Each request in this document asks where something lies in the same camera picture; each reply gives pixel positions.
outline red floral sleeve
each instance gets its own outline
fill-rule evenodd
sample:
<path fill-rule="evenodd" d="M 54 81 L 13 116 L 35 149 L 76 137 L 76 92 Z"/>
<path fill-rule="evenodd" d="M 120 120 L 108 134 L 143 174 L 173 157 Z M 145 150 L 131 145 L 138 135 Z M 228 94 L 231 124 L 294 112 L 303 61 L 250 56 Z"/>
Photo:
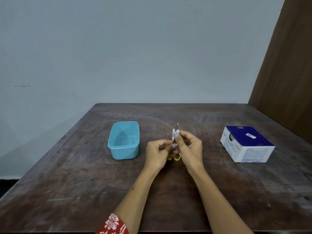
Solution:
<path fill-rule="evenodd" d="M 96 234 L 129 234 L 129 232 L 123 221 L 112 213 Z"/>

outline plastic tub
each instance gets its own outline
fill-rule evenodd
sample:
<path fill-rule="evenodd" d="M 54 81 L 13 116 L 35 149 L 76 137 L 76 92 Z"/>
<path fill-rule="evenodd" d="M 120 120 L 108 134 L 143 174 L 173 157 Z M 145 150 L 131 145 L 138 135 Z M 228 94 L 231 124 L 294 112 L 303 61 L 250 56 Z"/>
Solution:
<path fill-rule="evenodd" d="M 108 147 L 114 159 L 130 159 L 138 156 L 140 129 L 136 121 L 116 122 L 108 139 Z"/>

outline dark brown tabletop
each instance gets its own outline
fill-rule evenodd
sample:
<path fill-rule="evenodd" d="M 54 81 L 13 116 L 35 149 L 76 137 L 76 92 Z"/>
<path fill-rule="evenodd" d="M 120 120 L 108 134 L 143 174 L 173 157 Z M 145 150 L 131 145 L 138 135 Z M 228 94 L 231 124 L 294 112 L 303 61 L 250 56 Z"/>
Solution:
<path fill-rule="evenodd" d="M 137 121 L 139 155 L 114 160 L 112 125 Z M 95 232 L 144 166 L 148 141 L 176 123 L 203 143 L 208 174 L 252 230 L 312 230 L 312 145 L 246 104 L 96 104 L 0 199 L 0 232 Z M 234 163 L 226 125 L 253 126 L 276 148 L 267 163 Z M 147 198 L 141 231 L 208 231 L 182 160 L 167 161 Z"/>

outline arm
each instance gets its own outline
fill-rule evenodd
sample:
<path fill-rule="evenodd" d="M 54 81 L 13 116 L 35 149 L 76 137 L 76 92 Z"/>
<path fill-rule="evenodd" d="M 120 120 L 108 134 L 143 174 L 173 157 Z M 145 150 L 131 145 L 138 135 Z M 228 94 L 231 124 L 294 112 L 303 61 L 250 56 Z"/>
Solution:
<path fill-rule="evenodd" d="M 150 186 L 158 172 L 164 167 L 167 157 L 173 157 L 178 153 L 178 150 L 174 150 L 174 147 L 176 146 L 177 145 L 173 144 L 172 140 L 164 139 L 151 141 L 148 143 L 146 147 L 145 164 L 142 172 L 124 199 L 115 209 L 114 213 L 112 214 L 113 217 L 111 217 L 111 215 L 105 223 L 110 225 L 110 223 L 113 223 L 115 220 L 117 220 L 117 227 L 114 227 L 114 230 L 108 230 L 108 228 L 103 225 L 96 232 L 96 234 L 110 234 L 116 231 L 116 234 L 119 234 L 119 232 L 121 232 L 119 230 L 122 230 L 122 233 L 124 234 L 126 234 L 127 231 L 130 234 L 138 233 Z"/>
<path fill-rule="evenodd" d="M 190 142 L 189 146 L 185 145 L 182 136 Z M 253 232 L 235 212 L 205 171 L 202 162 L 201 140 L 186 131 L 180 131 L 180 134 L 174 133 L 174 137 L 179 145 L 181 158 L 197 185 L 212 232 L 214 234 L 252 234 Z"/>

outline blue and white box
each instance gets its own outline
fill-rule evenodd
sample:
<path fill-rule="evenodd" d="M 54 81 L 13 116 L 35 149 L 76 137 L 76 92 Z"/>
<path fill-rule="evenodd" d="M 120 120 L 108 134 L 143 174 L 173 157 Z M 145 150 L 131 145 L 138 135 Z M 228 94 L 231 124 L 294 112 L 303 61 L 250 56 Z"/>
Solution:
<path fill-rule="evenodd" d="M 220 142 L 234 162 L 266 162 L 275 148 L 251 126 L 226 126 Z"/>

